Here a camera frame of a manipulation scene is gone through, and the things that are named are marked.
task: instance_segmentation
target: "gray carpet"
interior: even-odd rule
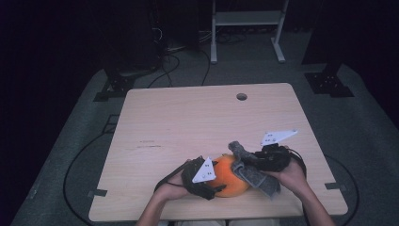
[[[211,65],[204,85],[291,84],[349,206],[346,215],[334,220],[342,225],[353,216],[348,225],[395,225],[399,221],[399,132],[359,75],[344,65],[338,76],[355,97],[313,94],[304,73],[321,72],[325,65],[301,65],[310,35],[282,33],[280,45],[287,60],[284,64],[277,62],[270,34],[247,35],[245,41],[234,45],[218,45],[218,63]],[[209,44],[201,48],[209,55]],[[173,55],[179,58],[180,65],[170,73],[171,85],[200,86],[208,67],[206,55],[194,51]],[[176,63],[176,58],[165,57],[166,70]],[[159,70],[137,79],[134,89],[146,88],[162,73]],[[107,102],[93,102],[105,81],[104,71],[93,75],[12,225],[85,225],[84,220],[88,221],[92,191],[112,140],[112,133],[102,133],[112,130],[118,120],[118,116],[112,115],[120,113],[124,101],[111,98]],[[168,79],[162,77],[152,88],[168,86]],[[65,194],[75,213],[63,196],[67,170]],[[134,225],[133,222],[88,223]],[[281,225],[306,224],[303,218],[284,218]]]

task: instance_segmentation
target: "dark background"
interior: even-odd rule
[[[104,67],[156,66],[162,50],[153,44],[155,24],[195,46],[196,31],[210,29],[210,3],[0,2],[1,225],[12,221],[91,76]],[[235,9],[279,5],[237,3]],[[218,1],[219,8],[229,5]],[[304,63],[338,56],[360,74],[397,126],[398,9],[391,0],[291,0],[284,25],[290,32],[314,28]]]

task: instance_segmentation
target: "shelf leg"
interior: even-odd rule
[[[217,63],[216,51],[216,2],[213,1],[212,5],[212,42],[211,42],[211,63]]]
[[[290,0],[285,0],[285,2],[284,2],[284,6],[282,8],[281,15],[279,16],[279,25],[277,27],[276,37],[271,39],[272,40],[272,44],[273,44],[273,48],[275,49],[275,52],[276,52],[276,55],[277,55],[279,63],[284,63],[285,62],[284,54],[282,53],[281,48],[279,47],[279,37],[281,35],[282,26],[284,25],[285,14],[287,12],[289,1]]]

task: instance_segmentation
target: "table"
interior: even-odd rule
[[[279,47],[279,37],[284,25],[289,0],[284,0],[281,10],[271,11],[216,11],[213,0],[212,9],[212,41],[211,41],[211,63],[217,63],[216,27],[222,25],[264,25],[276,24],[276,37],[271,38],[279,63],[285,62],[284,54]]]
[[[247,98],[240,101],[237,94]],[[89,218],[137,220],[158,181],[186,159],[231,153],[228,144],[234,140],[248,151],[259,151],[266,131],[289,129],[298,133],[281,145],[302,155],[309,184],[327,211],[346,213],[341,191],[326,189],[335,179],[291,85],[256,84],[130,90],[98,184],[106,195],[94,197]],[[188,195],[168,202],[161,219],[301,215],[300,200],[283,187],[273,200],[254,188],[210,201]]]

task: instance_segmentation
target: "hand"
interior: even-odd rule
[[[184,197],[189,192],[183,187],[182,181],[182,172],[178,172],[176,175],[172,176],[168,182],[161,185],[155,192],[154,195],[160,196],[163,199],[169,200],[178,200],[181,197]]]
[[[298,195],[304,189],[308,189],[309,185],[299,163],[291,158],[290,164],[280,172],[264,171],[263,173],[276,177],[279,182]]]

